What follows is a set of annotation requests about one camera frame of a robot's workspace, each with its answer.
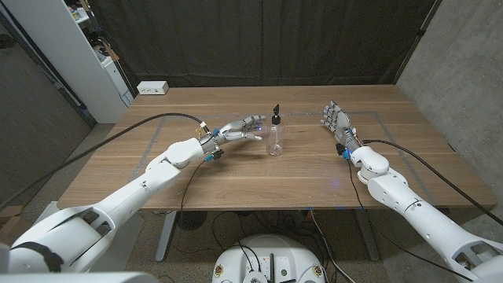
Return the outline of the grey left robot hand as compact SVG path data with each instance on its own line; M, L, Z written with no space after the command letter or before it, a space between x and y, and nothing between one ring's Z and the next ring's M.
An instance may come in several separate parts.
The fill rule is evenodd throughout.
M261 141L263 138L258 132L262 130L265 118L260 115L248 116L229 122L212 132L208 131L199 140L204 154L216 155L218 159L222 155L221 145L240 140Z

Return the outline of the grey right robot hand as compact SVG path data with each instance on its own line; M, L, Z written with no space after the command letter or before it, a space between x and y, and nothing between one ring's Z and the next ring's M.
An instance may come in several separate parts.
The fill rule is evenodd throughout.
M356 128L353 127L349 116L334 101L325 106L321 123L326 126L334 135L337 141L336 150L340 156L349 159L356 149L362 147L356 135Z

